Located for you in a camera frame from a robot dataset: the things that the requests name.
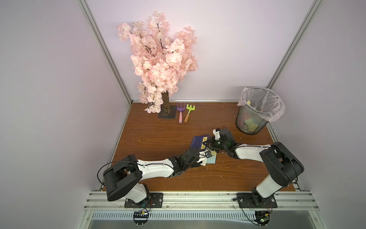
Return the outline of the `dark blue book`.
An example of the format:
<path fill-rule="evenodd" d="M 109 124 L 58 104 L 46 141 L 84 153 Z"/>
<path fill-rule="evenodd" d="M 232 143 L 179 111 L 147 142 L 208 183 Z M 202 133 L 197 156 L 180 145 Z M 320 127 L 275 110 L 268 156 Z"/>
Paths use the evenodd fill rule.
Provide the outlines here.
<path fill-rule="evenodd" d="M 198 149 L 206 149 L 206 142 L 209 138 L 209 135 L 201 135 L 201 136 L 194 136 L 191 142 L 191 148 L 198 148 Z"/>

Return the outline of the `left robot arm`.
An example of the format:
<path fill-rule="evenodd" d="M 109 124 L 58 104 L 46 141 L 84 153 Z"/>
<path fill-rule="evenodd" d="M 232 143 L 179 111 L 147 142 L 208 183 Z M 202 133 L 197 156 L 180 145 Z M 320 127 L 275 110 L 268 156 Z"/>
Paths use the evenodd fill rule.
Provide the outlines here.
<path fill-rule="evenodd" d="M 126 197 L 137 204 L 144 203 L 150 198 L 150 192 L 142 180 L 180 176 L 187 169 L 205 166 L 210 157 L 210 150 L 199 148 L 160 161 L 144 161 L 128 155 L 103 172 L 107 200 Z"/>

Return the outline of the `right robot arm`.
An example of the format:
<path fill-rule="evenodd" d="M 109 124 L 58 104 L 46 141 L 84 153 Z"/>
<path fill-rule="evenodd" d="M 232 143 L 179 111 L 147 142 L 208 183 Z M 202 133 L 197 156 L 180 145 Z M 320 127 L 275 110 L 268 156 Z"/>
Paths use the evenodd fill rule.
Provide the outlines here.
<path fill-rule="evenodd" d="M 214 129 L 208 143 L 210 150 L 224 151 L 234 159 L 254 160 L 265 164 L 269 175 L 252 191 L 252 202 L 259 206 L 280 189 L 298 181 L 305 168 L 280 142 L 271 145 L 239 144 L 228 129 Z"/>

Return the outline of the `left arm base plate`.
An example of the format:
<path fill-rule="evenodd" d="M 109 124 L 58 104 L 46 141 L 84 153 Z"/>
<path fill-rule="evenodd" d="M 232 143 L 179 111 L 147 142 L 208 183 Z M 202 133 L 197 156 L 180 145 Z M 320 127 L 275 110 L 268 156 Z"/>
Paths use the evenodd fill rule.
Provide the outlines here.
<path fill-rule="evenodd" d="M 125 208 L 162 208 L 163 205 L 163 198 L 164 194 L 160 192 L 153 192 L 147 194 L 147 197 L 143 199 L 142 201 L 136 203 L 131 199 L 126 199 L 126 202 L 124 204 Z"/>

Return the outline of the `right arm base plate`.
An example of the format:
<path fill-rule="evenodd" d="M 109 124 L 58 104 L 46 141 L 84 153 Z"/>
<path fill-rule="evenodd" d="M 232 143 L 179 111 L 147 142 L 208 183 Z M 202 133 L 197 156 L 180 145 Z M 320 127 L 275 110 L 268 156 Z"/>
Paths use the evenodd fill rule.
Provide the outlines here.
<path fill-rule="evenodd" d="M 234 201 L 237 201 L 239 207 L 243 209 L 278 208 L 274 195 L 270 195 L 267 198 L 263 198 L 259 194 L 255 193 L 237 193 Z"/>

